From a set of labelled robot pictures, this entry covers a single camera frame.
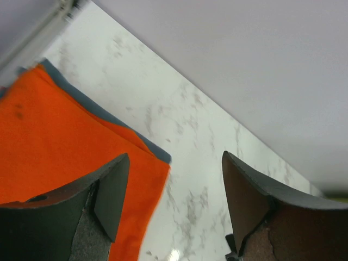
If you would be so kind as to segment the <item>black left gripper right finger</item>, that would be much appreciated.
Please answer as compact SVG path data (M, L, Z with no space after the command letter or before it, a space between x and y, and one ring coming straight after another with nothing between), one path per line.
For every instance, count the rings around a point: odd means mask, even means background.
M347 204L306 194L224 152L227 260L347 260Z

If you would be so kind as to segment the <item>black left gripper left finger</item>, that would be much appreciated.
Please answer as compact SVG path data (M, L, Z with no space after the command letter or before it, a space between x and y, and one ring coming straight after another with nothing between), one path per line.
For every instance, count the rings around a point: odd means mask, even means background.
M107 260L115 242L130 160L25 202L1 205L1 260Z

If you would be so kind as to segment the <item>orange t-shirt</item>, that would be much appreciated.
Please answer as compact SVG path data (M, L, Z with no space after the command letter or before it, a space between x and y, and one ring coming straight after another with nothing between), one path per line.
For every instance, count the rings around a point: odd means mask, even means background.
M1 99L2 203L56 189L124 153L129 178L111 260L138 259L169 164L132 130L84 109L41 65L22 73Z

